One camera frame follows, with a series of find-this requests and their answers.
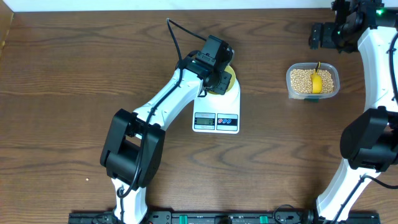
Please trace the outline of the yellow bowl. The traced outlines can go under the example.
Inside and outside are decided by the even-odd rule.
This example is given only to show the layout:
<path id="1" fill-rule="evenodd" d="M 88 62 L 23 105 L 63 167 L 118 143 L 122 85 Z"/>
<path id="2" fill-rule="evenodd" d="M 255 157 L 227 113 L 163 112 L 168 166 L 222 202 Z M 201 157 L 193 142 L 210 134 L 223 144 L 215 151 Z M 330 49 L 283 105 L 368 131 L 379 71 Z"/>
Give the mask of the yellow bowl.
<path id="1" fill-rule="evenodd" d="M 214 88 L 208 90 L 211 95 L 225 95 L 232 89 L 236 81 L 236 74 L 230 65 L 227 65 L 220 75 L 220 82 Z"/>

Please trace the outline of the yellow measuring cup scoop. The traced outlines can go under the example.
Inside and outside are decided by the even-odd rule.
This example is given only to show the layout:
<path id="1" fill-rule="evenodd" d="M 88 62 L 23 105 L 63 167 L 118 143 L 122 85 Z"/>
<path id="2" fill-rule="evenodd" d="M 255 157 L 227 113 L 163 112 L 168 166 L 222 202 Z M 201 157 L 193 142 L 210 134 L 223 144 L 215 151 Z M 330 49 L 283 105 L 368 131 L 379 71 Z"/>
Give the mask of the yellow measuring cup scoop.
<path id="1" fill-rule="evenodd" d="M 322 92 L 322 78 L 319 76 L 319 70 L 320 70 L 321 62 L 317 63 L 317 66 L 315 67 L 313 74 L 312 74 L 312 93 L 313 94 L 319 94 Z"/>

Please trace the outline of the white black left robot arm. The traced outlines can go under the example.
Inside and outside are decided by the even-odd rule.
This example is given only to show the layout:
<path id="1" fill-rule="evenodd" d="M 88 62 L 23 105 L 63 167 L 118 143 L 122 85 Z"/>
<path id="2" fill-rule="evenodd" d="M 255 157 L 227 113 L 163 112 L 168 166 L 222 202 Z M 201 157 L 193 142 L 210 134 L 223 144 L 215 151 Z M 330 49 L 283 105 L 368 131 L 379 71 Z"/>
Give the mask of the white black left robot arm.
<path id="1" fill-rule="evenodd" d="M 117 223 L 141 223 L 148 211 L 146 187 L 161 162 L 165 132 L 190 102 L 192 129 L 198 133 L 237 134 L 240 85 L 230 64 L 234 50 L 211 35 L 202 50 L 178 61 L 168 84 L 133 112 L 112 118 L 100 164 L 116 192 Z"/>

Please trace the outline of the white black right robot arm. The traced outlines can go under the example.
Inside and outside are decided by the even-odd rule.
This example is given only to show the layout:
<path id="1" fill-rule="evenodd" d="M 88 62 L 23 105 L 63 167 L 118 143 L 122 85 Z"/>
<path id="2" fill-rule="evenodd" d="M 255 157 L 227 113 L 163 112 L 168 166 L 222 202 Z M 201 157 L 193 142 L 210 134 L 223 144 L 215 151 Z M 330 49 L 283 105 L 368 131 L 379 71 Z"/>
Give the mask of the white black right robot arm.
<path id="1" fill-rule="evenodd" d="M 364 112 L 342 132 L 342 160 L 326 190 L 302 223 L 369 223 L 354 218 L 351 207 L 370 182 L 397 189 L 378 176 L 397 164 L 397 9 L 382 1 L 336 0 L 334 22 L 315 23 L 308 39 L 311 49 L 359 52 L 363 61 Z"/>

